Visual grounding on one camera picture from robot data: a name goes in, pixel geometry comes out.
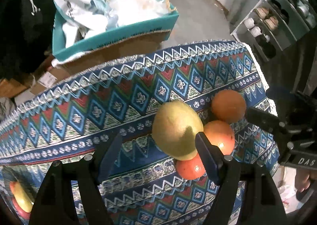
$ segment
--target silver bolt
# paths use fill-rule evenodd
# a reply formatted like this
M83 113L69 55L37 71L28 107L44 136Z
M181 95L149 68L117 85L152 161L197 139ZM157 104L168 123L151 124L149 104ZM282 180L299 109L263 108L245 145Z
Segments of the silver bolt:
M287 148L290 149L290 150L292 150L292 149L294 148L293 142L289 141L289 142L287 143Z
M228 162L230 162L230 161L232 161L232 156L231 155L225 155L224 156L224 159L226 160L226 161L228 161Z
M264 162L261 160L256 161L256 164L259 165L260 167L264 166Z
M91 154L85 155L84 156L84 160L85 161L90 161L93 158L93 156Z
M56 161L53 161L53 166L58 166L60 165L61 161L60 160L56 160Z

